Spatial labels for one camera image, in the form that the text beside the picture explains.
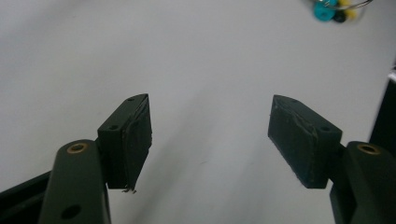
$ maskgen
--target wire ring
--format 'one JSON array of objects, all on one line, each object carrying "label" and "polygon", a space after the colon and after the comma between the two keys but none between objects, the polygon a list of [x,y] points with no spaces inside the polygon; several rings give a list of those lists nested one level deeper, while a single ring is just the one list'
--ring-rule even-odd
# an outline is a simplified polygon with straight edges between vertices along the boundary
[{"label": "wire ring", "polygon": [[355,9],[355,8],[359,8],[359,7],[365,7],[367,5],[369,5],[371,2],[373,2],[373,0],[366,0],[364,2],[358,3],[358,4],[354,4],[354,5],[350,5],[350,6],[343,6],[343,7],[335,7],[330,5],[330,1],[329,0],[311,0],[313,2],[316,3],[322,3],[324,4],[325,7],[329,8],[329,9],[333,9],[333,10],[337,10],[337,11],[343,11],[343,10],[349,10],[349,9]]}]

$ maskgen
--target white surface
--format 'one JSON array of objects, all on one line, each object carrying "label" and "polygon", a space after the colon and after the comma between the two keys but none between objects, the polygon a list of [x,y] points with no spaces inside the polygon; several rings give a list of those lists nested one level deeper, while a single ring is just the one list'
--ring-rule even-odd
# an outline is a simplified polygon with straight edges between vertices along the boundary
[{"label": "white surface", "polygon": [[392,0],[342,25],[301,0],[3,0],[0,190],[147,92],[153,146],[137,193],[110,191],[113,223],[333,223],[331,183],[305,189],[267,138],[272,96],[367,140],[395,20]]}]

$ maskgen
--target metal wire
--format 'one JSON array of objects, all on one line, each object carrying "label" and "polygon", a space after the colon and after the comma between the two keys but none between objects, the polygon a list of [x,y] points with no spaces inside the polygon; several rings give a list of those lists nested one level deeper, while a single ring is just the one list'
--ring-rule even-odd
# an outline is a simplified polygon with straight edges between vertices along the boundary
[{"label": "metal wire", "polygon": [[369,5],[371,2],[373,2],[373,0],[367,0],[367,1],[364,1],[364,2],[361,2],[358,4],[354,4],[354,5],[350,5],[350,6],[336,7],[336,6],[330,5],[329,0],[312,0],[312,1],[317,2],[317,3],[322,3],[322,4],[324,4],[325,7],[333,9],[333,10],[337,10],[337,11],[355,9],[358,7],[365,7],[365,6]]}]

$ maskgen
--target black object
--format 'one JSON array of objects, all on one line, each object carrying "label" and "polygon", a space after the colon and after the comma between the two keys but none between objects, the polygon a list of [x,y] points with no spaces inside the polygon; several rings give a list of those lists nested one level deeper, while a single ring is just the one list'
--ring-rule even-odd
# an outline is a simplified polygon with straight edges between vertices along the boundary
[{"label": "black object", "polygon": [[149,154],[149,96],[125,100],[98,135],[61,147],[51,173],[0,193],[0,223],[110,223],[106,184],[134,190]]},{"label": "black object", "polygon": [[337,224],[390,224],[396,220],[395,111],[390,81],[371,143],[343,147],[341,130],[301,102],[275,95],[268,136],[306,188],[325,188],[330,178]]},{"label": "black object", "polygon": [[338,10],[335,11],[335,14],[332,17],[332,19],[336,22],[343,23],[344,21],[347,20],[347,15],[343,10]]}]

